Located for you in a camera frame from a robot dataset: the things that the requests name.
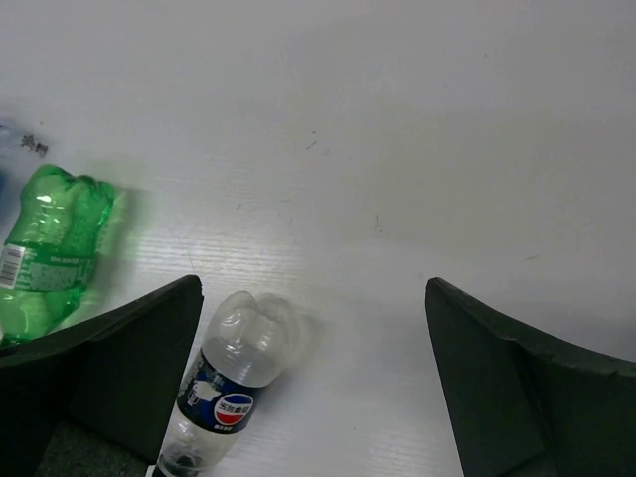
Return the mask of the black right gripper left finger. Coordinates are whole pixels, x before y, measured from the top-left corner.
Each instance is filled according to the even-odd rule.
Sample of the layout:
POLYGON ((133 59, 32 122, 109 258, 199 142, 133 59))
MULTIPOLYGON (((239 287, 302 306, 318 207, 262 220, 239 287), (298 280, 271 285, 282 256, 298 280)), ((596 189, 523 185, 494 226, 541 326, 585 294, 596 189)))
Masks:
POLYGON ((143 476, 203 306, 198 276, 1 351, 4 476, 143 476))

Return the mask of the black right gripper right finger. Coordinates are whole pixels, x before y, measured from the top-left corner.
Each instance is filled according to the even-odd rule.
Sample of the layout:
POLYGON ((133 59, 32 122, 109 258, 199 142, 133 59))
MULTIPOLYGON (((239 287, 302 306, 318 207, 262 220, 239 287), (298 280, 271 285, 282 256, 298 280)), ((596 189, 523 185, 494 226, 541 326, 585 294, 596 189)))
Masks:
POLYGON ((635 365, 500 313, 441 278, 425 312, 466 476, 632 476, 635 365))

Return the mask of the green plastic bottle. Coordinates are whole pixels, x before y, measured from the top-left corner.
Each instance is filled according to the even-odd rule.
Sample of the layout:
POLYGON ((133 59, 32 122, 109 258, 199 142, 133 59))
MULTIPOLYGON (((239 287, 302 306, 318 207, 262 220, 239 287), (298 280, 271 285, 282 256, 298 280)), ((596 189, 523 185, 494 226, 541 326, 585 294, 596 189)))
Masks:
POLYGON ((80 306, 94 272, 114 187, 50 164, 24 186, 1 249, 1 344, 29 342, 80 306))

